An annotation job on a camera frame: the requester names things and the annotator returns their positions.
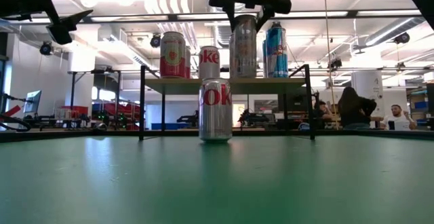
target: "woman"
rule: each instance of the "woman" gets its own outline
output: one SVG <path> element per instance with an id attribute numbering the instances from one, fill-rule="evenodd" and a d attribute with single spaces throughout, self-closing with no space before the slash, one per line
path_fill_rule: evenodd
<path id="1" fill-rule="evenodd" d="M 360 97 L 352 87 L 345 88 L 338 102 L 340 122 L 344 130 L 369 128 L 371 114 L 376 106 L 373 99 Z"/>

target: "green table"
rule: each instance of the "green table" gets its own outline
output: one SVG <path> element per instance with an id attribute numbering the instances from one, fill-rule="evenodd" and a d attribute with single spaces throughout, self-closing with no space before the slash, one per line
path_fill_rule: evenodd
<path id="1" fill-rule="evenodd" d="M 0 223 L 433 223 L 434 143 L 364 136 L 0 144 Z"/>

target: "aluminum can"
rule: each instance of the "aluminum can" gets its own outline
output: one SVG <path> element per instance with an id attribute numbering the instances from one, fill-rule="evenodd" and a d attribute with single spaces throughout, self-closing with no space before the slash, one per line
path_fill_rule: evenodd
<path id="1" fill-rule="evenodd" d="M 235 18 L 234 54 L 237 64 L 238 78 L 256 77 L 256 19 L 251 15 L 240 15 Z"/>
<path id="2" fill-rule="evenodd" d="M 262 63 L 264 67 L 264 71 L 262 73 L 264 74 L 264 78 L 268 78 L 269 70 L 267 66 L 267 41 L 266 40 L 262 42 Z"/>
<path id="3" fill-rule="evenodd" d="M 238 62 L 235 60 L 234 47 L 235 42 L 233 39 L 233 34 L 231 34 L 231 37 L 229 38 L 229 77 L 231 79 L 237 78 Z"/>
<path id="4" fill-rule="evenodd" d="M 227 142 L 231 137 L 231 85 L 223 78 L 204 79 L 199 90 L 199 138 Z"/>
<path id="5" fill-rule="evenodd" d="M 190 47 L 185 49 L 185 78 L 191 78 L 191 51 Z"/>
<path id="6" fill-rule="evenodd" d="M 205 46 L 199 53 L 199 79 L 220 77 L 220 53 L 214 46 Z"/>
<path id="7" fill-rule="evenodd" d="M 181 33 L 164 33 L 160 49 L 160 73 L 162 78 L 185 78 L 185 40 Z"/>
<path id="8" fill-rule="evenodd" d="M 286 30 L 274 22 L 267 31 L 268 77 L 288 77 L 288 52 L 286 51 Z"/>

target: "black cable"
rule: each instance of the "black cable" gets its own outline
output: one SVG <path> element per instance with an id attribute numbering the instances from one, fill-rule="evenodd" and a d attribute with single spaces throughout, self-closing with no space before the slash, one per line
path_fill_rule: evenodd
<path id="1" fill-rule="evenodd" d="M 32 128 L 29 123 L 27 123 L 21 119 L 16 119 L 16 118 L 9 117 L 9 116 L 2 115 L 2 114 L 0 114 L 0 119 L 3 119 L 5 123 L 20 124 L 21 126 L 25 127 L 25 128 L 13 128 L 13 127 L 7 126 L 4 123 L 0 122 L 0 126 L 7 129 L 7 130 L 14 130 L 17 132 L 28 132 Z"/>

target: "ceiling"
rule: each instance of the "ceiling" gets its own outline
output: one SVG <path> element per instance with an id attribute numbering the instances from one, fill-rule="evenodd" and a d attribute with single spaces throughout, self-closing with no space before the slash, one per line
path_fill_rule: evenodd
<path id="1" fill-rule="evenodd" d="M 324 12 L 330 11 L 347 11 L 347 10 L 414 10 L 415 5 L 411 0 L 291 0 L 293 12 Z M 92 9 L 92 16 L 116 16 L 114 19 L 122 19 L 122 15 L 146 15 L 146 14 L 176 14 L 182 12 L 182 3 L 186 3 L 191 13 L 199 14 L 206 12 L 215 12 L 216 10 L 208 6 L 208 0 L 176 0 L 171 5 L 171 0 L 130 0 L 131 5 L 125 5 L 125 0 L 101 0 L 95 4 Z M 82 0 L 54 0 L 54 5 L 60 15 L 69 15 L 89 9 L 88 3 Z M 327 67 L 329 50 L 339 48 L 335 56 L 340 57 L 343 66 L 356 67 L 394 67 L 402 60 L 408 62 L 408 66 L 426 66 L 434 64 L 434 58 L 430 56 L 431 44 L 434 41 L 433 30 L 426 23 L 422 23 L 408 31 L 410 42 L 407 44 L 382 43 L 373 48 L 365 49 L 366 53 L 379 54 L 381 59 L 375 61 L 366 58 L 365 61 L 355 58 L 356 54 L 351 51 L 350 46 L 357 44 L 369 35 L 383 29 L 386 25 L 394 22 L 396 18 L 347 18 L 347 19 L 291 19 L 281 20 L 281 25 L 286 29 L 287 43 L 290 52 L 288 54 L 289 66 L 297 67 L 301 64 L 310 64 L 311 67 L 319 65 Z M 121 29 L 127 35 L 127 44 L 134 48 L 142 57 L 146 58 L 154 67 L 159 66 L 159 48 L 152 48 L 150 40 L 153 33 L 161 33 L 161 27 L 158 22 L 136 22 L 136 23 L 107 23 L 113 30 Z M 188 22 L 177 22 L 174 24 L 176 30 L 182 31 L 182 24 L 188 28 Z M 258 34 L 257 43 L 262 43 L 264 32 L 270 27 L 271 21 L 268 21 Z M 192 21 L 194 34 L 198 46 L 216 45 L 215 25 L 222 28 L 228 28 L 227 22 L 209 21 Z M 33 34 L 46 33 L 43 26 L 26 25 L 22 28 L 22 33 L 30 32 Z M 119 69 L 137 69 L 138 66 L 122 51 L 114 50 L 104 41 L 95 43 L 94 47 L 100 51 L 97 57 L 97 64 L 109 64 Z M 262 62 L 261 49 L 258 47 L 258 60 Z M 221 63 L 228 65 L 229 60 L 226 55 L 222 55 Z M 327 75 L 326 73 L 313 73 L 313 75 Z M 408 79 L 417 78 L 422 72 L 413 72 L 408 75 Z M 124 79 L 137 79 L 138 76 L 124 75 Z"/>

